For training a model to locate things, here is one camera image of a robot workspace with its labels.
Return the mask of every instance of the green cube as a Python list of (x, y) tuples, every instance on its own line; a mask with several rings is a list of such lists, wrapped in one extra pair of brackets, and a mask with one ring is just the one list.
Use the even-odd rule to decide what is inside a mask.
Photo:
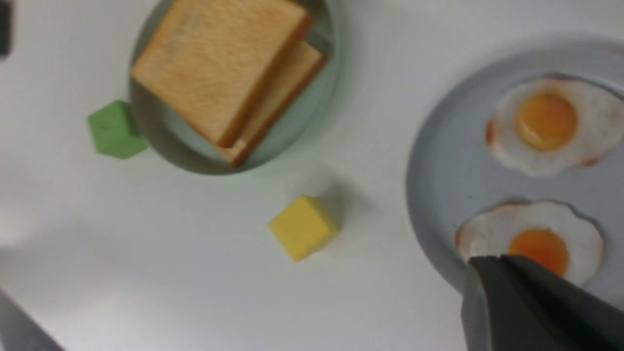
[(126, 102), (115, 101), (89, 116), (89, 127), (98, 154), (129, 159), (148, 147)]

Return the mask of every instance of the yellow cube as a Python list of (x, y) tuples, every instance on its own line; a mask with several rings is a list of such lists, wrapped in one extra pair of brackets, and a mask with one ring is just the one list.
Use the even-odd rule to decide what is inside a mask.
[(295, 262), (322, 248), (339, 232), (319, 201), (308, 196), (299, 196), (269, 227)]

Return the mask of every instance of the gray plate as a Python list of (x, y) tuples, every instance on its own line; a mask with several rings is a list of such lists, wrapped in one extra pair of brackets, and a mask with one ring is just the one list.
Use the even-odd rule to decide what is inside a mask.
[[(200, 137), (180, 115), (155, 95), (130, 80), (130, 102), (141, 132), (152, 148), (170, 163), (199, 174), (235, 174), (261, 166), (284, 152), (306, 127), (323, 114), (331, 102), (341, 62), (342, 13), (335, 0), (296, 0), (314, 17), (306, 40), (329, 60), (325, 68), (284, 113), (268, 137), (241, 168), (230, 167), (210, 143)], [(154, 9), (137, 39), (132, 63), (145, 49), (173, 0)]]
[(506, 200), (552, 199), (594, 219), (606, 241), (599, 274), (586, 289), (624, 304), (624, 146), (594, 167), (529, 179), (500, 166), (485, 146), (494, 106), (514, 84), (562, 73), (624, 93), (624, 57), (593, 44), (561, 44), (496, 62), (452, 90), (417, 138), (407, 172), (407, 205), (420, 245), (434, 267), (462, 290), (465, 265), (454, 245), (457, 228)]

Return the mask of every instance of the egg white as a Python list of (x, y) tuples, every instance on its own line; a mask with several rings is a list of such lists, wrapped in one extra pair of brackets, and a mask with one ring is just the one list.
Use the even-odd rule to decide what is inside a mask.
[(554, 202), (504, 204), (472, 218), (457, 232), (456, 243), (465, 262), (474, 256), (508, 254), (513, 239), (529, 229), (550, 229), (568, 249), (564, 278), (584, 285), (600, 269), (604, 240), (587, 220), (578, 218), (566, 205)]
[[(529, 97), (555, 92), (565, 97), (578, 116), (574, 138), (555, 151), (539, 151), (523, 141), (516, 130), (520, 105)], [(572, 78), (541, 78), (521, 84), (498, 103), (491, 122), (494, 157), (529, 177), (552, 177), (570, 167), (599, 161), (624, 138), (624, 102), (610, 91)]]

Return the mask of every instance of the egg yolk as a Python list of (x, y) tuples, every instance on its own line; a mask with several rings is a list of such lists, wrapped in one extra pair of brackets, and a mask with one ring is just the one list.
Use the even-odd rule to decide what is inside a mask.
[(509, 254), (528, 257), (560, 277), (568, 269), (568, 249), (559, 235), (548, 229), (529, 229), (518, 234), (509, 246)]
[(563, 97), (547, 92), (521, 103), (516, 117), (520, 138), (539, 151), (554, 151), (568, 144), (578, 128), (577, 112)]

